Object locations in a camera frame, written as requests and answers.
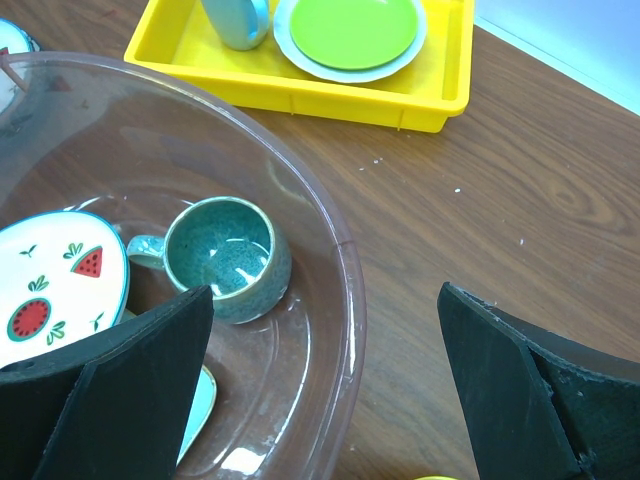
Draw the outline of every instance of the white plate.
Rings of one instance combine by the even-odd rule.
[[[32,50],[26,34],[9,20],[0,18],[0,49],[7,47],[10,54],[30,52]],[[15,73],[28,83],[25,79],[25,68],[18,67]],[[0,70],[0,114],[11,106],[19,97],[24,96],[22,90]]]
[[[0,367],[118,322],[129,262],[118,233],[88,212],[48,212],[0,231]]]
[[[274,37],[282,53],[291,60],[292,63],[298,68],[309,72],[311,75],[324,80],[331,80],[338,83],[366,83],[393,75],[411,63],[422,49],[424,41],[427,38],[427,14],[420,0],[413,0],[416,13],[418,14],[418,29],[416,37],[403,54],[389,63],[367,70],[347,71],[325,67],[324,65],[314,62],[302,53],[293,41],[289,23],[296,3],[298,3],[298,0],[281,0],[278,4],[276,13],[273,16]]]

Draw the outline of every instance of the red object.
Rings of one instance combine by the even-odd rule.
[[[102,271],[102,247],[89,250],[71,269],[73,273],[99,278]]]
[[[9,320],[9,338],[22,341],[33,337],[42,330],[50,314],[51,307],[44,298],[36,298],[20,305]]]

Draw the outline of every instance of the lime green plate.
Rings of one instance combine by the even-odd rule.
[[[402,54],[416,36],[418,15],[411,0],[299,0],[290,29],[315,62],[362,70]]]

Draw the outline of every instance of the ceramic plate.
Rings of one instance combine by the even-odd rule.
[[[10,54],[32,50],[27,35],[10,21],[0,18],[0,50],[5,48]],[[28,78],[25,78],[24,70],[18,68],[14,71],[28,85],[29,81]],[[17,88],[11,78],[0,70],[0,114],[22,96],[22,90]]]
[[[0,231],[0,367],[112,326],[129,262],[120,237],[84,212],[52,212]]]
[[[416,36],[404,53],[395,60],[368,70],[338,70],[314,62],[296,46],[289,28],[291,15],[298,0],[281,0],[273,16],[273,34],[282,53],[298,68],[310,74],[338,83],[366,83],[393,75],[406,67],[418,55],[427,38],[427,14],[420,0],[412,0],[418,14]]]
[[[296,46],[331,68],[363,70],[390,62],[416,36],[412,0],[298,0],[290,31]]]
[[[204,427],[207,418],[211,415],[217,393],[218,386],[216,385],[215,378],[213,378],[213,375],[206,367],[202,367],[200,377],[198,378],[198,385],[196,386],[196,393],[193,396],[191,411],[189,412],[189,420],[187,420],[187,427],[185,428],[182,445],[180,446],[178,463],[180,463],[184,454],[187,453],[187,450],[189,450],[189,447],[200,433],[200,430]]]

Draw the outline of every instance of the watermelon print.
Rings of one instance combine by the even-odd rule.
[[[102,272],[102,247],[97,246],[85,253],[71,268],[73,273],[100,278]]]
[[[44,275],[40,275],[37,280],[33,282],[29,282],[29,291],[30,292],[39,292],[44,290],[49,285],[49,282],[45,279]]]
[[[67,81],[61,76],[57,76],[53,79],[53,81],[49,84],[48,92],[70,92],[73,90]]]
[[[100,324],[98,322],[100,321],[100,319],[102,318],[103,315],[104,315],[104,312],[102,312],[100,315],[98,315],[98,317],[95,320],[89,320],[89,322],[93,324],[93,331],[94,332],[97,332],[98,328],[100,328]]]
[[[46,298],[34,298],[20,305],[11,315],[7,335],[14,342],[24,342],[36,336],[51,316],[51,304]]]

